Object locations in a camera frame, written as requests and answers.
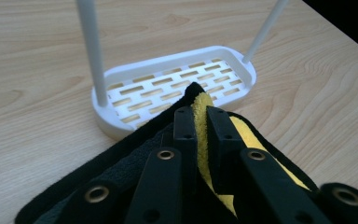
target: wooden table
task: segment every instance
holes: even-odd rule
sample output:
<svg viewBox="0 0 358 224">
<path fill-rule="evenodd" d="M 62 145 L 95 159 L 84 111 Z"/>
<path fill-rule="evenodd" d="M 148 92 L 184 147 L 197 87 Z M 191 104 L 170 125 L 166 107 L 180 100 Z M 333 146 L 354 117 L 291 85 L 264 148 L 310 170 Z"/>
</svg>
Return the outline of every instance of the wooden table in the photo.
<svg viewBox="0 0 358 224">
<path fill-rule="evenodd" d="M 211 45 L 245 52 L 273 0 L 96 2 L 106 69 Z M 235 112 L 316 182 L 358 188 L 358 45 L 291 0 Z M 0 223 L 112 146 L 93 117 L 73 0 L 0 1 Z"/>
</svg>

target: metal grommet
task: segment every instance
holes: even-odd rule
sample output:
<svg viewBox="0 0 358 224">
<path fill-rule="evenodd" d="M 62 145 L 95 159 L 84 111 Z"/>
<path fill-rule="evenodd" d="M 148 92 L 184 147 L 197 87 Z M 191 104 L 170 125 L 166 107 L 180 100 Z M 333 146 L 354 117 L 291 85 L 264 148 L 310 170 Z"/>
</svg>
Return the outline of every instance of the metal grommet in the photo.
<svg viewBox="0 0 358 224">
<path fill-rule="evenodd" d="M 254 150 L 248 152 L 248 157 L 255 161 L 262 161 L 266 158 L 266 156 L 263 153 Z"/>
<path fill-rule="evenodd" d="M 109 189 L 105 186 L 98 185 L 89 189 L 84 195 L 88 203 L 99 203 L 109 195 Z"/>
<path fill-rule="evenodd" d="M 345 204 L 358 206 L 358 195 L 344 188 L 333 188 L 333 195 Z"/>
<path fill-rule="evenodd" d="M 172 159 L 175 156 L 175 154 L 169 150 L 162 150 L 157 154 L 157 156 L 160 159 L 167 161 L 167 160 Z"/>
</svg>

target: slotted tray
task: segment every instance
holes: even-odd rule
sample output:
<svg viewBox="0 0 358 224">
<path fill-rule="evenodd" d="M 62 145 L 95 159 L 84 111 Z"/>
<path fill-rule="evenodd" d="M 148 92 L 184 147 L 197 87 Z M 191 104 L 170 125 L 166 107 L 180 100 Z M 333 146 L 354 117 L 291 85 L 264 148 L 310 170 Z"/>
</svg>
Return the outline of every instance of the slotted tray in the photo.
<svg viewBox="0 0 358 224">
<path fill-rule="evenodd" d="M 103 71 L 95 8 L 77 0 L 94 88 L 91 99 L 101 129 L 121 139 L 184 95 L 197 82 L 215 106 L 235 109 L 254 86 L 251 58 L 288 0 L 279 0 L 245 55 L 222 46 L 194 49 Z"/>
</svg>

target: black fabric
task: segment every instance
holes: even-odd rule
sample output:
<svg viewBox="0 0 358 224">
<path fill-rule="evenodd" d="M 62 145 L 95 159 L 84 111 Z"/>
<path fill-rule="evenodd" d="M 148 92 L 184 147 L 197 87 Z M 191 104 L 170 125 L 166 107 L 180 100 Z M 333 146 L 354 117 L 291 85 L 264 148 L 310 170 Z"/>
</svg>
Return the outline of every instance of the black fabric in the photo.
<svg viewBox="0 0 358 224">
<path fill-rule="evenodd" d="M 182 106 L 193 104 L 201 92 L 204 92 L 203 88 L 197 83 L 192 83 L 186 89 L 185 96 L 172 107 L 37 195 L 20 210 L 15 223 L 55 223 L 73 195 L 76 195 L 76 191 L 92 181 L 109 181 L 118 190 L 134 189 L 150 151 L 161 146 L 163 136 L 172 136 L 174 111 Z M 242 119 L 274 157 L 311 190 L 317 189 L 310 178 L 270 144 L 249 120 L 231 112 L 228 114 Z M 214 196 L 200 177 L 200 173 L 198 179 L 196 195 L 183 198 L 183 223 L 239 223 Z M 127 202 L 124 203 L 129 204 L 130 197 L 125 198 Z M 125 211 L 126 209 L 121 209 L 120 213 L 124 214 Z"/>
<path fill-rule="evenodd" d="M 65 200 L 76 189 L 115 165 L 170 124 L 173 121 L 174 111 L 182 106 L 191 105 L 201 92 L 204 92 L 203 88 L 197 83 L 192 83 L 187 87 L 184 97 L 169 109 L 37 195 L 20 210 L 15 218 L 15 223 L 34 223 L 54 205 L 64 203 L 62 200 Z"/>
</svg>

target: wood grain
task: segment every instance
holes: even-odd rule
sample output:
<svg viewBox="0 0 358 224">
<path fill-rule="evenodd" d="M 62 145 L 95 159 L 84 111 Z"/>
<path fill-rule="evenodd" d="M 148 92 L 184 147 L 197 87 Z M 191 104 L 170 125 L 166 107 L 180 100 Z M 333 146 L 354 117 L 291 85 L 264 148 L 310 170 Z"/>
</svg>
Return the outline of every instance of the wood grain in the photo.
<svg viewBox="0 0 358 224">
<path fill-rule="evenodd" d="M 96 1 L 106 69 L 223 45 L 245 52 L 272 0 Z M 95 123 L 74 1 L 0 1 L 0 223 L 112 146 Z M 358 188 L 358 45 L 291 0 L 235 110 L 321 186 Z"/>
</svg>

